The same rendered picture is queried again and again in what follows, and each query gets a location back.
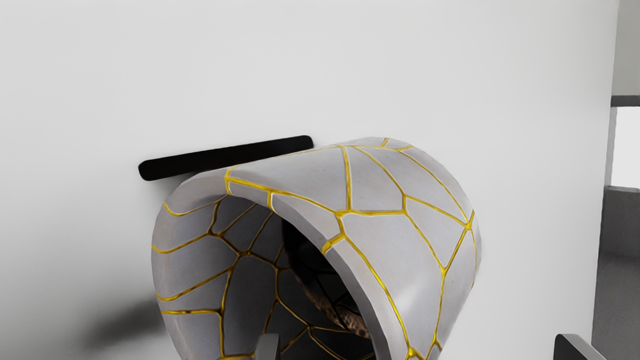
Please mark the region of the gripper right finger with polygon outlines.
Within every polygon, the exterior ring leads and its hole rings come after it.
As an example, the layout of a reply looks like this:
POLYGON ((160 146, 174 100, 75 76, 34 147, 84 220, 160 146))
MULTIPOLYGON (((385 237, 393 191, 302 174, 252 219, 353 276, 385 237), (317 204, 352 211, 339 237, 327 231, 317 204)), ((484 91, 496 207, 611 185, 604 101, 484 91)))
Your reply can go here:
POLYGON ((553 360, 606 360, 589 342, 576 333, 558 333, 553 360))

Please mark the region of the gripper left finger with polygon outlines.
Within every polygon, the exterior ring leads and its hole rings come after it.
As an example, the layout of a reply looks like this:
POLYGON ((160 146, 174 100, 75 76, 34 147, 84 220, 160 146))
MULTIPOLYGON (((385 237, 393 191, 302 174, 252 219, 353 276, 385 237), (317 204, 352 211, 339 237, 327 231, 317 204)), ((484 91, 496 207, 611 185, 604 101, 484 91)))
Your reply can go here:
POLYGON ((281 360, 279 333, 263 333, 256 344, 253 360, 281 360))

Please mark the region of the grey mug with gold veins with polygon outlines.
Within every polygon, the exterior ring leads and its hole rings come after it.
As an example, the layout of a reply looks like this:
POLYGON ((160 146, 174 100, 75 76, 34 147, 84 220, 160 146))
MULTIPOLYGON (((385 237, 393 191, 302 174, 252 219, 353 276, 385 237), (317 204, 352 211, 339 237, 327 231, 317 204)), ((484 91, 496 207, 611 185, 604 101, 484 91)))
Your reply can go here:
POLYGON ((437 160, 363 137, 210 170, 165 200, 153 282, 181 360, 438 360, 481 264, 437 160))

